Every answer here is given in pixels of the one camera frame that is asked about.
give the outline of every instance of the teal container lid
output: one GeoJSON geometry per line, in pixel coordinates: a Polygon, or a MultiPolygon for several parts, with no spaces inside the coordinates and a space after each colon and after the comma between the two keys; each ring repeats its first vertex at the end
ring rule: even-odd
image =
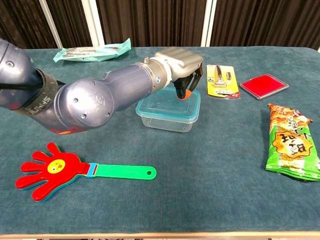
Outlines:
{"type": "Polygon", "coordinates": [[[198,90],[193,90],[190,97],[181,100],[177,97],[176,89],[167,86],[140,100],[135,111],[141,117],[190,124],[197,121],[199,109],[198,90]]]}

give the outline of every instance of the red stamp pad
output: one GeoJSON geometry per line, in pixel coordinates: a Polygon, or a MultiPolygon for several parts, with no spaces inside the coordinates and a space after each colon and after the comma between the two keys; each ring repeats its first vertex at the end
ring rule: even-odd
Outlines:
{"type": "Polygon", "coordinates": [[[289,85],[270,74],[266,74],[242,82],[240,87],[260,100],[287,89],[289,85]]]}

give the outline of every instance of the green snack package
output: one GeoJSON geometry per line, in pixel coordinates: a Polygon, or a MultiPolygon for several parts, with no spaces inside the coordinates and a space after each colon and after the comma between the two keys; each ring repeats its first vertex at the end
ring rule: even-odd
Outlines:
{"type": "Polygon", "coordinates": [[[129,50],[131,50],[130,38],[123,43],[107,44],[104,46],[62,48],[62,50],[54,56],[53,60],[55,63],[59,60],[101,62],[117,58],[129,50]]]}
{"type": "Polygon", "coordinates": [[[265,169],[304,181],[320,180],[320,159],[308,123],[298,110],[268,104],[269,156],[265,169]]]}

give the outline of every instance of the plastic food container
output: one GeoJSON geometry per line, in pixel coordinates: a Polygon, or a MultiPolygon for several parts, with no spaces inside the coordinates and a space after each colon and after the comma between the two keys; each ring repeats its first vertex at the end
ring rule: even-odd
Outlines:
{"type": "Polygon", "coordinates": [[[198,120],[200,93],[194,90],[185,100],[178,99],[176,89],[167,86],[140,100],[136,113],[149,128],[186,133],[198,120]]]}

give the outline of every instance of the teal tablecloth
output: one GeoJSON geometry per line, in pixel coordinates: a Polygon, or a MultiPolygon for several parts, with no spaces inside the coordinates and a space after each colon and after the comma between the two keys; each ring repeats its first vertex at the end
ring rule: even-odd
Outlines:
{"type": "MultiPolygon", "coordinates": [[[[133,48],[104,62],[54,63],[58,49],[28,50],[35,65],[56,79],[99,78],[141,61],[162,47],[133,48]]],[[[188,133],[147,128],[135,105],[104,126],[56,135],[32,119],[0,109],[0,234],[316,231],[320,229],[320,182],[305,183],[264,170],[268,158],[268,103],[312,118],[320,151],[320,54],[294,47],[189,48],[204,57],[199,118],[188,133]],[[289,89],[256,100],[206,94],[206,65],[234,66],[238,83],[272,74],[289,89]],[[82,161],[147,165],[152,181],[78,178],[44,203],[32,189],[15,188],[20,165],[55,142],[82,161]]]]}

